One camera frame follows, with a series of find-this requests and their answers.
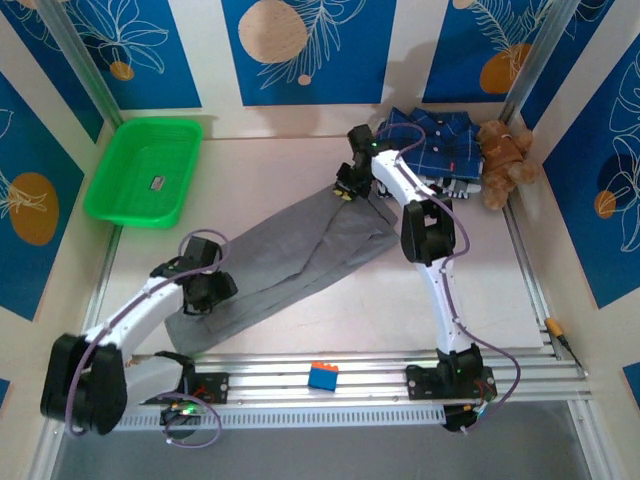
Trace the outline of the blue plaid folded shirt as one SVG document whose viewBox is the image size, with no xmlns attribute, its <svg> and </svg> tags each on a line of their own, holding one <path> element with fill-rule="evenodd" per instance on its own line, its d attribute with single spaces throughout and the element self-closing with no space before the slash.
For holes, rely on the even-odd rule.
<svg viewBox="0 0 640 480">
<path fill-rule="evenodd" d="M 409 114 L 393 108 L 376 132 L 388 140 L 417 175 L 478 180 L 484 158 L 476 141 L 480 127 L 467 112 L 436 112 L 414 108 Z"/>
</svg>

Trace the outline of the yellow handled screwdriver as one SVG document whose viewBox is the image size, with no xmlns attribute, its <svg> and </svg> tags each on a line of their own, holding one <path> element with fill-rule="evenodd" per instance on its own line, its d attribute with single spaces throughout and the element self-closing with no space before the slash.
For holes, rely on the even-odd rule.
<svg viewBox="0 0 640 480">
<path fill-rule="evenodd" d="M 560 345 L 567 351 L 567 353 L 572 357 L 575 363 L 583 369 L 583 365 L 574 353 L 572 347 L 570 346 L 569 341 L 567 340 L 564 330 L 553 318 L 547 318 L 545 320 L 545 326 L 549 333 L 560 343 Z"/>
</svg>

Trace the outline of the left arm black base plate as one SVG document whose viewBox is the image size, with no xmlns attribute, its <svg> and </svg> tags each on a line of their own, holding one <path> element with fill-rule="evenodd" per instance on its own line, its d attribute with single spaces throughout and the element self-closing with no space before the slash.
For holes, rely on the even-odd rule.
<svg viewBox="0 0 640 480">
<path fill-rule="evenodd" d="M 208 404 L 226 404 L 230 375 L 226 372 L 195 372 L 180 380 L 172 393 L 199 398 Z"/>
</svg>

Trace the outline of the brown teddy bear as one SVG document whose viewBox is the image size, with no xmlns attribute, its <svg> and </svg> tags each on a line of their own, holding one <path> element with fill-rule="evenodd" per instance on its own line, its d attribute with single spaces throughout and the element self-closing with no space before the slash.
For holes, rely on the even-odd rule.
<svg viewBox="0 0 640 480">
<path fill-rule="evenodd" d="M 524 128 L 514 134 L 503 121 L 489 120 L 480 125 L 476 141 L 484 157 L 483 203 L 499 211 L 516 187 L 533 184 L 539 177 L 539 165 L 527 158 L 533 132 Z"/>
</svg>

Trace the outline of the aluminium rail frame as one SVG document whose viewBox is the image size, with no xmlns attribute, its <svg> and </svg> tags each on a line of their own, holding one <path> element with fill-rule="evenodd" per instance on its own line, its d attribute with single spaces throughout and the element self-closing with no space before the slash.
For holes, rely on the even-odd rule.
<svg viewBox="0 0 640 480">
<path fill-rule="evenodd" d="M 432 352 L 405 357 L 340 354 L 332 361 L 339 368 L 334 392 L 307 385 L 311 358 L 305 355 L 204 355 L 193 362 L 195 372 L 228 373 L 226 404 L 242 408 L 390 405 L 394 402 L 457 405 L 485 401 L 411 400 L 405 369 L 409 365 L 434 368 L 436 357 Z M 579 399 L 590 393 L 587 376 L 581 368 L 568 360 L 556 360 L 546 348 L 535 355 L 522 355 L 515 360 L 485 352 L 484 365 L 493 371 L 496 399 Z"/>
</svg>

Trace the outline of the aluminium side rail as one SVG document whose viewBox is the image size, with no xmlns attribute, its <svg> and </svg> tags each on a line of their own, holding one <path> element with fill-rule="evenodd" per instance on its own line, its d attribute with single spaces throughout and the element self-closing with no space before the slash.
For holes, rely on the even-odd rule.
<svg viewBox="0 0 640 480">
<path fill-rule="evenodd" d="M 518 226 L 514 208 L 510 203 L 508 203 L 503 209 L 503 216 L 518 260 L 519 268 L 543 345 L 550 351 L 550 354 L 553 355 L 556 360 L 561 360 L 562 355 L 558 350 L 557 342 L 553 339 L 548 328 L 544 324 L 544 321 L 549 317 L 549 307 L 545 295 L 542 292 L 540 282 L 538 281 L 531 265 L 523 236 Z"/>
<path fill-rule="evenodd" d="M 97 283 L 91 294 L 86 309 L 86 314 L 81 329 L 82 334 L 84 334 L 87 330 L 91 330 L 93 327 L 100 323 L 100 311 L 108 287 L 110 274 L 113 268 L 113 263 L 122 235 L 122 230 L 123 228 L 121 226 L 114 226 L 112 229 L 105 257 L 97 278 Z"/>
</svg>

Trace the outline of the aluminium corner post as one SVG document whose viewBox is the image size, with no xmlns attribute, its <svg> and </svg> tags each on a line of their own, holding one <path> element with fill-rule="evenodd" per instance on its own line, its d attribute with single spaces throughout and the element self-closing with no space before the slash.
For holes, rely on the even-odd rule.
<svg viewBox="0 0 640 480">
<path fill-rule="evenodd" d="M 499 119 L 507 125 L 519 115 L 555 47 L 569 25 L 581 0 L 554 0 L 549 14 L 514 81 L 500 112 Z"/>
<path fill-rule="evenodd" d="M 116 131 L 124 123 L 120 109 L 65 8 L 57 0 L 33 1 L 92 103 L 107 125 Z"/>
</svg>

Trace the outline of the green plastic basket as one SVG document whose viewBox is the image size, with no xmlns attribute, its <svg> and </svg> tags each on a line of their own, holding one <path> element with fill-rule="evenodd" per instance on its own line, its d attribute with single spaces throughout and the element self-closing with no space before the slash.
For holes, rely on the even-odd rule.
<svg viewBox="0 0 640 480">
<path fill-rule="evenodd" d="M 177 117 L 141 117 L 115 132 L 84 200 L 92 218 L 118 226 L 170 229 L 177 225 L 190 187 L 202 127 Z M 150 189 L 164 176 L 160 191 Z"/>
</svg>

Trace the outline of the blue orange toy brick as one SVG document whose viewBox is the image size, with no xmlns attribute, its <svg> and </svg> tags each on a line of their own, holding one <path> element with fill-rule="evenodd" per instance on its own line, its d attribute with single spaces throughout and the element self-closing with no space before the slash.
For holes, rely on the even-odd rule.
<svg viewBox="0 0 640 480">
<path fill-rule="evenodd" d="M 322 362 L 311 364 L 307 385 L 313 389 L 334 392 L 337 388 L 339 368 Z"/>
</svg>

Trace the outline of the grey long sleeve shirt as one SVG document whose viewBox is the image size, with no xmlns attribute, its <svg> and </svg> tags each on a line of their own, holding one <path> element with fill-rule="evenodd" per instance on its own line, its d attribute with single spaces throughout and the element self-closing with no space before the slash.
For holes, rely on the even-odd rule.
<svg viewBox="0 0 640 480">
<path fill-rule="evenodd" d="M 174 350 L 204 352 L 338 282 L 398 243 L 397 221 L 376 195 L 347 201 L 330 187 L 277 212 L 231 242 L 224 269 L 236 295 L 166 319 Z"/>
</svg>

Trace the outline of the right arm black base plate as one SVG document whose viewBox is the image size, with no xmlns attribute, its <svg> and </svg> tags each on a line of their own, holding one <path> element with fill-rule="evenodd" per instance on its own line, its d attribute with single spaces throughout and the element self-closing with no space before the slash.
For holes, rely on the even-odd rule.
<svg viewBox="0 0 640 480">
<path fill-rule="evenodd" d="M 411 400 L 486 400 L 497 397 L 493 371 L 483 367 L 479 373 L 459 372 L 444 379 L 437 368 L 409 365 L 405 369 L 408 395 Z"/>
</svg>

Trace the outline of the small black circuit board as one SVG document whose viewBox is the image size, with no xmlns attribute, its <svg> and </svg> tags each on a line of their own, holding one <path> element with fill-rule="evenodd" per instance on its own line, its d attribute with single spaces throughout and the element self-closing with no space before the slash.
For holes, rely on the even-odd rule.
<svg viewBox="0 0 640 480">
<path fill-rule="evenodd" d="M 201 415 L 194 405 L 173 404 L 160 412 L 161 426 L 196 426 Z"/>
<path fill-rule="evenodd" d="M 488 403 L 447 405 L 444 407 L 444 428 L 449 432 L 465 432 L 475 425 L 484 413 Z"/>
</svg>

